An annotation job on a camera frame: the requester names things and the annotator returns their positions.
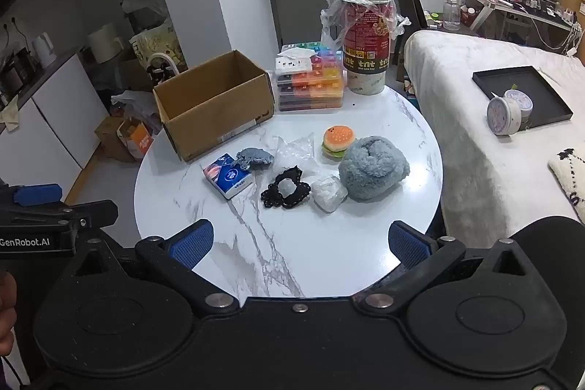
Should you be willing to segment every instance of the cardboard box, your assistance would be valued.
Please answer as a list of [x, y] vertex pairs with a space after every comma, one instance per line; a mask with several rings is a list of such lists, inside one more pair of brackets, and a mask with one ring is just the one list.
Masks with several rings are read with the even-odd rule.
[[124, 118], [107, 116], [96, 128], [95, 135], [102, 143], [107, 157], [121, 162], [134, 162], [135, 159], [128, 148], [118, 138], [118, 128], [124, 123]]
[[154, 98], [185, 161], [274, 115], [268, 74], [237, 50], [159, 84]]
[[148, 148], [153, 143], [152, 136], [146, 130], [146, 126], [135, 118], [124, 121], [118, 128], [117, 134], [130, 154], [138, 160], [144, 159]]

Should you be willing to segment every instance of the tissue pack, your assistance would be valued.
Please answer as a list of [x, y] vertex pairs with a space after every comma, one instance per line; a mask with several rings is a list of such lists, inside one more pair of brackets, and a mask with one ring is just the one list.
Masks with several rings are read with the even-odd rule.
[[232, 163], [233, 157], [224, 154], [203, 170], [207, 180], [228, 200], [254, 182], [250, 172], [242, 171], [239, 165], [232, 166]]

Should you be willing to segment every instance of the bed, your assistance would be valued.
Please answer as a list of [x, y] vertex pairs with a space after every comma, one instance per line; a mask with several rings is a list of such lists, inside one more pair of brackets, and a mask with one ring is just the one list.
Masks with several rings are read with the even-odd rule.
[[[490, 247], [537, 219], [578, 220], [548, 160], [585, 141], [585, 68], [576, 58], [466, 35], [420, 31], [404, 48], [420, 110], [441, 148], [450, 235]], [[497, 137], [473, 72], [534, 66], [573, 111], [570, 121]]]

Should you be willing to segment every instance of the hamburger toy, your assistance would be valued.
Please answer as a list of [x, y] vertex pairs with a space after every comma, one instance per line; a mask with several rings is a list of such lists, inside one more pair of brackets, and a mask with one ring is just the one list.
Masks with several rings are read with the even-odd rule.
[[325, 131], [323, 136], [323, 152], [328, 156], [341, 159], [345, 150], [356, 140], [352, 128], [348, 126], [333, 126]]

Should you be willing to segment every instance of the black tray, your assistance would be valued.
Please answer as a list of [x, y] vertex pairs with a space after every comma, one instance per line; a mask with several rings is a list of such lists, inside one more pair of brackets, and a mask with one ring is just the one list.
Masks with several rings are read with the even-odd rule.
[[504, 96], [512, 85], [526, 93], [532, 100], [533, 110], [528, 120], [528, 128], [571, 119], [573, 112], [552, 86], [536, 71], [534, 67], [502, 68], [473, 73], [473, 81], [489, 99]]

